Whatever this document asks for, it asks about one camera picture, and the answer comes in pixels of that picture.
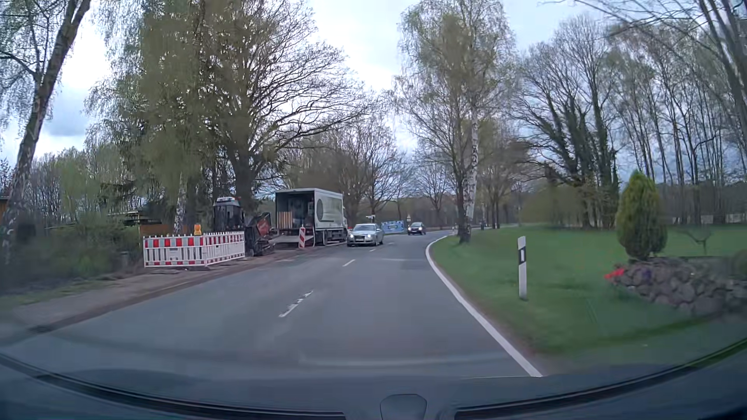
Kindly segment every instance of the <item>truck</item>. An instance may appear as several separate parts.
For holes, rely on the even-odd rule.
[[[347,239],[347,219],[342,194],[319,188],[275,191],[276,243],[297,244],[306,228],[306,246],[327,245]]]

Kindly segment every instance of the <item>roadside reflector post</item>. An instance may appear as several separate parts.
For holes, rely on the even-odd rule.
[[[527,299],[527,237],[518,239],[518,296]]]

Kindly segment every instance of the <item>rock pile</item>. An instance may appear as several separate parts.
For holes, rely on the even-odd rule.
[[[610,282],[650,302],[696,316],[747,309],[747,278],[733,275],[726,258],[653,258],[618,268],[624,273]]]

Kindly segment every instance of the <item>road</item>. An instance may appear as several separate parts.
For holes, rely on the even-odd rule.
[[[430,267],[426,246],[443,235],[282,259],[0,351],[51,371],[209,380],[527,376]]]

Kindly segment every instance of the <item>red and white barrier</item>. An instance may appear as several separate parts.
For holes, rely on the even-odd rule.
[[[306,228],[298,229],[298,247],[306,248]]]
[[[207,266],[244,256],[244,232],[143,238],[146,267]]]

